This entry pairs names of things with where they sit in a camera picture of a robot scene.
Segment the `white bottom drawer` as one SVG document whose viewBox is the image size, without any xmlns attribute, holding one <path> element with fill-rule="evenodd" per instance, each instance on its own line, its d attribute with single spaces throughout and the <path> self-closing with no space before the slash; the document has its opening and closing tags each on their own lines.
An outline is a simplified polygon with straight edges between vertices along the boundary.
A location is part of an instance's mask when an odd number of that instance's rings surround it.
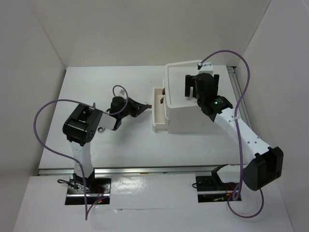
<svg viewBox="0 0 309 232">
<path fill-rule="evenodd" d="M 151 113 L 152 113 L 152 130 L 153 132 L 167 131 L 169 127 L 169 119 L 166 116 L 165 101 L 163 104 L 160 103 L 162 97 L 163 88 L 153 88 L 151 95 Z"/>
</svg>

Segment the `large silver ratchet wrench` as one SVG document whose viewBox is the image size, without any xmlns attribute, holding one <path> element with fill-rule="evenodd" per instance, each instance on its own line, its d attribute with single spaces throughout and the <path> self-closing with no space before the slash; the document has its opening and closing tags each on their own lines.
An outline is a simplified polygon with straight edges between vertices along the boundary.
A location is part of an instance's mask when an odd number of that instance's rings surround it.
<svg viewBox="0 0 309 232">
<path fill-rule="evenodd" d="M 105 130 L 106 128 L 104 127 L 98 127 L 98 133 L 104 133 Z"/>
</svg>

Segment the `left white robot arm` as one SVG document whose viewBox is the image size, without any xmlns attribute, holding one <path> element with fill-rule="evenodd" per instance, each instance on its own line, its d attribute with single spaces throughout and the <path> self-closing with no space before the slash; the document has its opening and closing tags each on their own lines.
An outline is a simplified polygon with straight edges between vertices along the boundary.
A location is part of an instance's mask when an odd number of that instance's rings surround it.
<svg viewBox="0 0 309 232">
<path fill-rule="evenodd" d="M 138 117 L 151 105 L 139 103 L 131 98 L 113 97 L 108 111 L 95 109 L 85 104 L 78 104 L 63 125 L 63 133 L 70 142 L 73 157 L 79 161 L 74 165 L 73 179 L 85 193 L 95 188 L 95 171 L 91 162 L 90 142 L 101 129 L 116 131 L 122 119 Z"/>
</svg>

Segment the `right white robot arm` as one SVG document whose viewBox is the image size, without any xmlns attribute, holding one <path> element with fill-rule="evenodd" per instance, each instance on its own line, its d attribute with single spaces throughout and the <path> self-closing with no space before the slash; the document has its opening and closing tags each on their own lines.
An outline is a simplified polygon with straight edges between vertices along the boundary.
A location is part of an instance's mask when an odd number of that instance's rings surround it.
<svg viewBox="0 0 309 232">
<path fill-rule="evenodd" d="M 272 148 L 236 114 L 227 98 L 218 95 L 219 75 L 200 73 L 186 75 L 185 96 L 193 96 L 203 114 L 221 127 L 242 150 L 243 160 L 248 164 L 243 169 L 246 186 L 257 191 L 281 176 L 283 151 Z"/>
</svg>

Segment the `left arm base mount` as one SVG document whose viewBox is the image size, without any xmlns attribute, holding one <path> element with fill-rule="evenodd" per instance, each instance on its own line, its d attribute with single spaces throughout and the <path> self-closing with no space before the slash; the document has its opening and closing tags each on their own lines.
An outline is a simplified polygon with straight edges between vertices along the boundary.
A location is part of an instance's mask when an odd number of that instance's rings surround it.
<svg viewBox="0 0 309 232">
<path fill-rule="evenodd" d="M 75 182 L 72 178 L 69 181 L 58 179 L 59 184 L 67 185 L 65 205 L 84 205 L 84 187 L 82 184 Z M 104 205 L 110 204 L 112 179 L 110 177 L 100 177 L 95 180 L 94 187 L 86 188 L 87 204 Z"/>
</svg>

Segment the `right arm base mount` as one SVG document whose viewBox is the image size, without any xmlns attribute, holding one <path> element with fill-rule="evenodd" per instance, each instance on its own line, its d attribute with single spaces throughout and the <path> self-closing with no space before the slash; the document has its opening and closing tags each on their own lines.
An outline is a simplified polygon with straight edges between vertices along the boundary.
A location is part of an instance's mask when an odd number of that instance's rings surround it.
<svg viewBox="0 0 309 232">
<path fill-rule="evenodd" d="M 218 169 L 209 175 L 198 175 L 192 187 L 197 190 L 199 203 L 227 202 L 237 185 L 234 182 L 224 183 L 217 174 Z"/>
</svg>

